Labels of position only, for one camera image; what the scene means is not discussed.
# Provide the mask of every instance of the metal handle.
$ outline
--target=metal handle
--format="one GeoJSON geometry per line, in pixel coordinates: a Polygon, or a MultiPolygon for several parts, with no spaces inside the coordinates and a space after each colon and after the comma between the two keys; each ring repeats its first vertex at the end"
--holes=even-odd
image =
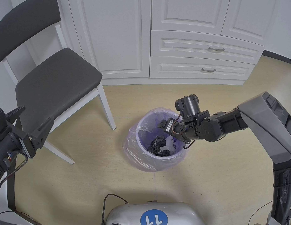
{"type": "Polygon", "coordinates": [[[212,48],[212,47],[208,47],[210,50],[213,50],[213,51],[219,51],[219,52],[223,52],[225,49],[222,48],[222,49],[217,49],[217,48],[212,48]]]}
{"type": "Polygon", "coordinates": [[[213,69],[213,70],[206,70],[206,69],[203,69],[203,68],[202,68],[202,71],[212,73],[212,72],[216,72],[216,69],[213,69]]]}

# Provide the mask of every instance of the white chair frame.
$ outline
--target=white chair frame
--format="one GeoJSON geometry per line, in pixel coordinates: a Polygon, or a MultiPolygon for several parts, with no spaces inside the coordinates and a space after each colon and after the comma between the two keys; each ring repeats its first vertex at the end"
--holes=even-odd
{"type": "MultiPolygon", "coordinates": [[[[60,22],[55,24],[55,28],[56,28],[56,32],[60,41],[60,44],[62,46],[62,48],[66,48],[66,42],[63,36],[63,33],[61,31],[61,27],[60,27],[60,22]]],[[[8,71],[10,77],[12,78],[13,82],[16,84],[18,84],[18,80],[15,77],[8,61],[7,58],[4,58],[2,63],[4,64],[6,70],[8,71]]],[[[66,119],[68,119],[71,115],[73,115],[76,111],[78,111],[81,107],[83,107],[85,104],[87,104],[89,101],[91,101],[92,99],[94,99],[97,95],[100,96],[100,101],[102,103],[103,109],[105,111],[106,117],[108,119],[109,125],[110,127],[114,130],[116,129],[116,125],[114,122],[114,119],[112,117],[112,113],[110,111],[110,107],[103,89],[103,85],[102,82],[100,82],[100,84],[93,89],[91,92],[89,92],[87,95],[85,95],[83,98],[81,98],[78,102],[76,102],[73,106],[71,106],[69,109],[67,109],[66,111],[64,111],[59,117],[57,117],[55,119],[54,125],[50,131],[50,133],[57,128],[61,123],[63,123],[66,119]]],[[[46,147],[47,149],[49,149],[50,151],[52,151],[53,153],[55,153],[56,155],[58,155],[59,157],[61,157],[62,159],[64,159],[65,161],[69,162],[70,164],[74,164],[75,161],[70,158],[68,155],[66,155],[65,153],[63,153],[62,151],[60,151],[57,147],[55,147],[53,144],[51,144],[48,140],[45,141],[44,143],[44,147],[46,147]]]]}

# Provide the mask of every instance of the floor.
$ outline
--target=floor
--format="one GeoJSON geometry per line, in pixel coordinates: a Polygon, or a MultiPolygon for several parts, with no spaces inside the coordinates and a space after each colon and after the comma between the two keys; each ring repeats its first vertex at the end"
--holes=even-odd
{"type": "MultiPolygon", "coordinates": [[[[243,86],[118,85],[104,86],[104,90],[117,129],[110,129],[98,98],[59,126],[49,140],[76,163],[70,165],[46,148],[38,150],[16,173],[19,211],[42,225],[100,225],[103,199],[107,193],[116,193],[130,203],[189,203],[207,225],[246,225],[256,209],[272,200],[272,162],[249,129],[216,143],[196,141],[183,162],[156,173],[130,165],[122,142],[128,129],[149,110],[175,110],[178,98],[193,93],[201,110],[213,114],[230,111],[268,91],[291,114],[290,64],[262,56],[243,86]]],[[[120,199],[108,198],[106,215],[120,204],[120,199]]],[[[271,204],[260,209],[251,224],[265,224],[270,209],[271,204]]]]}

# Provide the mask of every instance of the white plastic bag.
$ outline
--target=white plastic bag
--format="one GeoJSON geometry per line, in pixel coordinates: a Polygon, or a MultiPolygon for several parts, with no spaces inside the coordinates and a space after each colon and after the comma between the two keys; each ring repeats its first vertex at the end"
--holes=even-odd
{"type": "Polygon", "coordinates": [[[175,138],[173,139],[176,149],[174,155],[159,157],[147,151],[151,142],[157,136],[164,135],[168,140],[169,135],[163,132],[163,129],[158,128],[157,125],[163,119],[167,120],[171,117],[176,119],[178,114],[163,107],[155,108],[149,111],[138,124],[129,129],[123,149],[135,167],[146,172],[163,171],[177,165],[185,158],[187,150],[183,148],[184,142],[175,138]]]}

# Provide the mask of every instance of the gray upholstery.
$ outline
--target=gray upholstery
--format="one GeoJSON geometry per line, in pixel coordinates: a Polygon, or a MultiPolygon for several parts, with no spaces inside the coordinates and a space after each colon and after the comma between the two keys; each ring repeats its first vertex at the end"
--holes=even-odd
{"type": "Polygon", "coordinates": [[[26,0],[0,21],[0,62],[29,38],[61,20],[57,0],[26,0]]]}
{"type": "Polygon", "coordinates": [[[15,88],[23,130],[33,132],[47,118],[57,118],[101,82],[102,74],[69,48],[64,48],[25,76],[15,88]]]}

